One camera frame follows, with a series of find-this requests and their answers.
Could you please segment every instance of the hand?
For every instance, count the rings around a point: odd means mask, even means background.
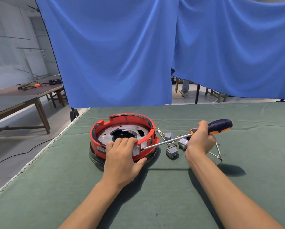
[[[192,161],[195,156],[207,154],[216,144],[213,135],[208,135],[208,123],[201,121],[198,123],[198,130],[191,136],[187,143],[185,157],[188,162]]]
[[[140,172],[147,158],[133,162],[133,146],[136,138],[117,138],[115,142],[106,144],[106,161],[102,181],[121,190]]]

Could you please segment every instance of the ceiling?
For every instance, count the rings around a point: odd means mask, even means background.
[[[35,11],[34,9],[28,7],[27,5],[34,7],[34,8],[37,8],[37,4],[36,4],[35,0],[0,0],[0,1],[2,1],[4,3],[8,3],[8,4],[16,6],[16,7],[19,7],[19,8],[24,9],[24,10]]]

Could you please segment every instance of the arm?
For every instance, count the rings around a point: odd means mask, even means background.
[[[119,192],[139,173],[146,158],[133,162],[135,138],[117,138],[106,145],[103,177],[59,229],[95,229]]]
[[[206,121],[199,123],[198,131],[191,137],[186,159],[196,175],[226,229],[283,228],[265,210],[242,193],[222,171],[206,156],[215,145],[213,135],[208,135]]]

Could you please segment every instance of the red plastic housing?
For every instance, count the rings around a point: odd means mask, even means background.
[[[143,139],[140,139],[137,142],[137,144],[135,144],[135,145],[139,145],[140,149],[141,149],[141,144],[143,142],[146,142],[147,146],[154,145],[159,142],[159,138],[156,136],[156,133],[155,133],[155,124],[148,117],[144,115],[140,115],[140,114],[135,114],[135,113],[122,113],[122,114],[111,115],[109,117],[108,122],[104,122],[104,120],[99,120],[91,128],[91,132],[90,132],[91,146],[92,146],[92,149],[95,155],[97,155],[98,157],[102,159],[106,158],[106,153],[104,152],[104,150],[106,149],[106,145],[104,145],[97,139],[97,135],[99,134],[99,132],[113,125],[127,124],[127,123],[135,123],[135,124],[144,125],[145,127],[150,129],[149,133]],[[149,144],[149,138],[151,137],[152,137],[152,143]],[[147,157],[155,149],[156,147],[153,147],[150,149],[140,151],[139,155],[133,156],[133,161],[137,161],[141,158]]]

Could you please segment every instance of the black and orange handle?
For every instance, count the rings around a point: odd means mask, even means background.
[[[225,132],[232,127],[232,121],[230,119],[216,120],[208,124],[208,134],[217,134]],[[191,134],[194,134],[198,128],[190,130]]]

